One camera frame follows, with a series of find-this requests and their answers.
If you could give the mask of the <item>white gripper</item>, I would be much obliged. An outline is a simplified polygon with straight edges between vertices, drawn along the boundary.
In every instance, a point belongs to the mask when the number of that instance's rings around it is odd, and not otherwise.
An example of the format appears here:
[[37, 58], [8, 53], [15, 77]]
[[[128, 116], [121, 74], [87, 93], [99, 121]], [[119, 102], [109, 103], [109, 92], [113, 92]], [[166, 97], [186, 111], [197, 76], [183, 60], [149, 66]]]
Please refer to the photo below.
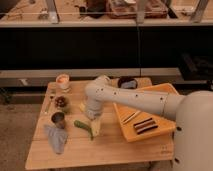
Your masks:
[[88, 98], [86, 100], [85, 114], [90, 120], [100, 117], [103, 113], [103, 103], [101, 101]]

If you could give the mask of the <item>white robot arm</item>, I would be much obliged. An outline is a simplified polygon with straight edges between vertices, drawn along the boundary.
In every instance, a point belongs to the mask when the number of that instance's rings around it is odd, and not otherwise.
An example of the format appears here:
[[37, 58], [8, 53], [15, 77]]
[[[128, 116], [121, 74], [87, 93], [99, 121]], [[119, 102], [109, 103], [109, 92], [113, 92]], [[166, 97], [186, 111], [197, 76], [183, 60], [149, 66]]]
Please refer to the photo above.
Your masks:
[[102, 115], [104, 102], [115, 102], [175, 121], [172, 170], [213, 171], [213, 92], [179, 95], [122, 89], [101, 75], [85, 86], [85, 94], [90, 120]]

